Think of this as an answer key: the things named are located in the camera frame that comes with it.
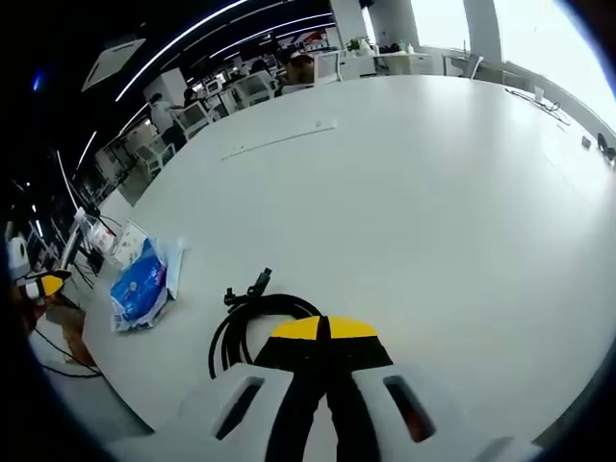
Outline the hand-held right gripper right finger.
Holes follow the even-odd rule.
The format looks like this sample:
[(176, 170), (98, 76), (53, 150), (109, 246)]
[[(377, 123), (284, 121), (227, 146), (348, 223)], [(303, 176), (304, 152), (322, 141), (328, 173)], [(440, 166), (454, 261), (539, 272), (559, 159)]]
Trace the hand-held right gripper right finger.
[(481, 430), (449, 390), (396, 364), (369, 324), (327, 320), (327, 399), (340, 461), (533, 461), (541, 449)]

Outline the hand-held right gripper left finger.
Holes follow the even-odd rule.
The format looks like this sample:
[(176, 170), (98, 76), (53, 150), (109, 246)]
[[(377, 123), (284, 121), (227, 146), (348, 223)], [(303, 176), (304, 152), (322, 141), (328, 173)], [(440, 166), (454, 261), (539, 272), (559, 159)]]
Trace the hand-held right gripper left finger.
[(154, 433), (115, 443), (116, 461), (302, 461), (310, 421), (298, 372), (236, 364), (195, 388)]

